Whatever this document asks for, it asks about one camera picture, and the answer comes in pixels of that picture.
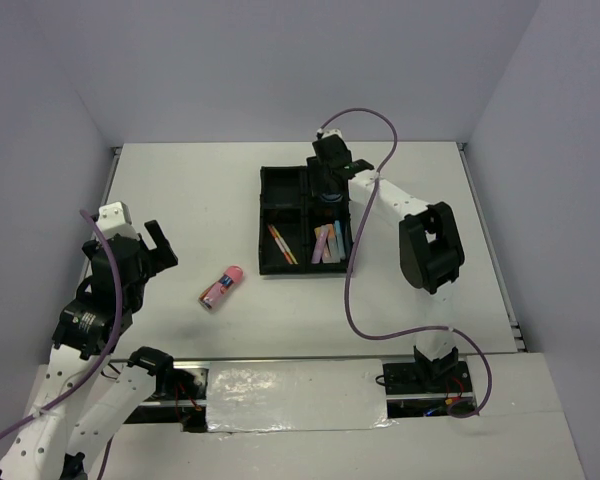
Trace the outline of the blue-lidded jar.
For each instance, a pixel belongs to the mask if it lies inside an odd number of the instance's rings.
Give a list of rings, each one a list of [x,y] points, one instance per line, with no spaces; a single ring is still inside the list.
[[[325,190],[318,194],[318,198],[326,203],[337,203],[345,198],[346,190],[342,188],[335,188]]]

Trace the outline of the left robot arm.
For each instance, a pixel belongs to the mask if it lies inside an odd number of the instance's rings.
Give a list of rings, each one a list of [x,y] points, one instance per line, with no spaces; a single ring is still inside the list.
[[[0,433],[14,441],[0,460],[0,479],[85,479],[106,459],[114,435],[145,400],[182,399],[195,406],[205,382],[178,369],[171,355],[141,347],[101,399],[85,405],[121,335],[144,301],[145,286],[178,259],[159,223],[146,222],[149,248],[127,220],[87,219],[96,235],[83,253],[91,273],[61,311],[51,355],[30,412]]]

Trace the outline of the yellow thin pen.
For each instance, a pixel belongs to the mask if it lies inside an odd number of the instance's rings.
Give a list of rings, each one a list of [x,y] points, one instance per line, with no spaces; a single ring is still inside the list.
[[[273,236],[275,237],[277,243],[279,244],[279,247],[284,251],[284,255],[288,259],[288,262],[293,265],[298,265],[299,264],[298,260],[296,259],[295,255],[291,251],[291,249],[290,249],[289,245],[287,244],[287,242],[285,241],[285,239],[279,233],[278,229],[274,225],[271,225],[271,231],[273,232]]]

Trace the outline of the orange-red thin pen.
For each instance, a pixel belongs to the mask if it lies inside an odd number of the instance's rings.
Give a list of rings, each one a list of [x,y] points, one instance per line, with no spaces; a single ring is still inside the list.
[[[268,224],[267,228],[268,228],[271,236],[273,237],[276,245],[278,246],[279,250],[283,254],[284,258],[286,259],[287,263],[290,265],[297,265],[298,264],[297,259],[295,258],[294,254],[292,253],[288,244],[286,243],[284,238],[280,235],[280,233],[276,229],[276,227],[274,225]]]

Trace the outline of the blue-capped highlighter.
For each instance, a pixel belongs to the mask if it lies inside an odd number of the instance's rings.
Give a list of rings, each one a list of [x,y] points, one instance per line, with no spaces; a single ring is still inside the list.
[[[339,259],[341,261],[344,261],[347,258],[347,255],[346,255],[346,249],[345,249],[345,244],[344,244],[344,236],[342,233],[342,227],[341,227],[341,223],[339,220],[334,221],[333,228],[334,228],[334,233],[335,233],[335,238],[336,238]]]

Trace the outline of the pink-capped marker bottle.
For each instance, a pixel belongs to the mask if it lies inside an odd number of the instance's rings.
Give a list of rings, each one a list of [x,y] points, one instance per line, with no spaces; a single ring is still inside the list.
[[[232,265],[224,273],[204,290],[199,298],[199,304],[207,311],[216,310],[227,297],[229,291],[237,286],[243,279],[244,272],[241,267]]]

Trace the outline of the purple highlighter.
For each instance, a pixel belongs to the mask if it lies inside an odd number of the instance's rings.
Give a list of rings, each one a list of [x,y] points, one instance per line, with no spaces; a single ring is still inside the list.
[[[315,238],[316,242],[311,256],[311,263],[314,265],[319,263],[327,263],[330,259],[327,245],[328,230],[326,228],[326,225],[322,225],[320,227],[321,234],[319,239],[316,240]]]

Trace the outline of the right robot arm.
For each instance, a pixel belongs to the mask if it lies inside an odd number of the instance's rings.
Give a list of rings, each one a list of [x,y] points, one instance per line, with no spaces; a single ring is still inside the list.
[[[320,129],[307,159],[312,194],[324,200],[346,198],[365,207],[349,256],[344,289],[344,309],[351,330],[365,340],[382,341],[412,335],[416,383],[437,391],[450,377],[459,353],[452,329],[439,319],[449,305],[448,284],[454,283],[465,262],[452,208],[418,199],[381,175],[381,168],[352,153],[338,129]],[[351,277],[362,232],[376,213],[398,232],[399,267],[407,283],[421,293],[430,318],[425,326],[401,332],[371,335],[357,328],[350,304]]]

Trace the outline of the orange-capped clear highlighter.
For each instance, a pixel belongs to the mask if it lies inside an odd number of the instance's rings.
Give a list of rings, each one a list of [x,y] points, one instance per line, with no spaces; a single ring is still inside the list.
[[[331,263],[338,263],[340,261],[340,253],[336,240],[335,230],[333,224],[327,224],[327,244],[329,249],[329,257]]]

